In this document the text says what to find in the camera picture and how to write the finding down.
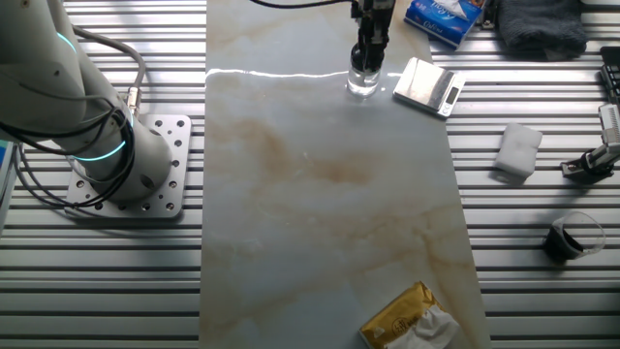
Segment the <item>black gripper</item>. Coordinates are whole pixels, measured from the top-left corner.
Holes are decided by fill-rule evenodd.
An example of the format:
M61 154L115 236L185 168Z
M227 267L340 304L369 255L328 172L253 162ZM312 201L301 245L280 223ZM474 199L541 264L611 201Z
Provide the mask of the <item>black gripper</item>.
M358 39L356 62L359 68L367 66L370 45L370 70L381 69L389 42L390 21L395 8L395 0L353 0L351 18L358 20Z

